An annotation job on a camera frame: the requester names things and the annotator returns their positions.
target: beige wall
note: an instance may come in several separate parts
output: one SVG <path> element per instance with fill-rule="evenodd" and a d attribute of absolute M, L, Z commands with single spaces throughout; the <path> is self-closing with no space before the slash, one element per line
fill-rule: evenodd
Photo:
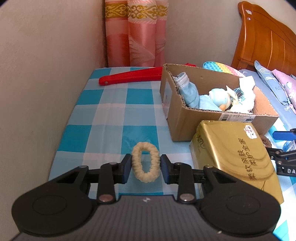
<path fill-rule="evenodd" d="M 206 61 L 230 65 L 241 28 L 237 4 L 241 0 L 169 0 L 167 43 L 168 63 Z M 296 33 L 296 10 L 285 0 L 248 0 Z"/>
<path fill-rule="evenodd" d="M 88 77 L 103 67 L 101 0 L 8 0 L 0 8 L 0 240 L 11 205 L 48 179 Z"/>

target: headboard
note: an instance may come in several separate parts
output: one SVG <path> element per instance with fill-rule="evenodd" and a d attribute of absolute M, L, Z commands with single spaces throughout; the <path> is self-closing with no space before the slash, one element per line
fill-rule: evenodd
<path fill-rule="evenodd" d="M 296 75 L 296 35 L 258 5 L 238 4 L 242 28 L 231 66 L 254 69 L 255 60 L 267 69 Z"/>

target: pink pillow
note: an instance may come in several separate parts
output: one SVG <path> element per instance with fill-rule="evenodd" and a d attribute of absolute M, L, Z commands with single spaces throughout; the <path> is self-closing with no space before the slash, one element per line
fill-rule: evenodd
<path fill-rule="evenodd" d="M 278 70 L 273 70 L 272 73 L 285 89 L 291 103 L 296 108 L 296 80 Z"/>

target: fluffy ring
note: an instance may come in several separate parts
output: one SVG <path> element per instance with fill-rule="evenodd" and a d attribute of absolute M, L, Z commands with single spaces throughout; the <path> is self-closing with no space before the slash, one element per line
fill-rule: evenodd
<path fill-rule="evenodd" d="M 147 150 L 150 153 L 151 165 L 149 172 L 144 172 L 141 164 L 143 150 Z M 160 173 L 160 158 L 157 148 L 149 142 L 138 142 L 138 144 L 133 147 L 131 155 L 135 177 L 144 183 L 154 182 Z"/>

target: cardboard box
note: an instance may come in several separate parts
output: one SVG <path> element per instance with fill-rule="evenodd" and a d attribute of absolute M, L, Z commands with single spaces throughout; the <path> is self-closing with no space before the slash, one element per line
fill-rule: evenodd
<path fill-rule="evenodd" d="M 277 174 L 251 123 L 202 121 L 190 143 L 195 169 L 211 165 L 284 202 Z"/>
<path fill-rule="evenodd" d="M 193 66 L 165 64 L 161 77 L 160 95 L 173 141 L 190 141 L 198 124 L 203 120 L 251 122 L 259 134 L 266 134 L 279 117 L 268 99 L 256 86 L 253 89 L 256 95 L 253 114 L 189 108 L 185 105 L 183 97 L 179 94 L 173 81 L 173 76 L 177 76 L 181 72 L 186 72 L 190 81 L 196 85 L 200 95 L 209 94 L 209 91 L 214 88 L 226 89 L 226 85 L 231 89 L 239 87 L 239 78 L 232 74 Z"/>

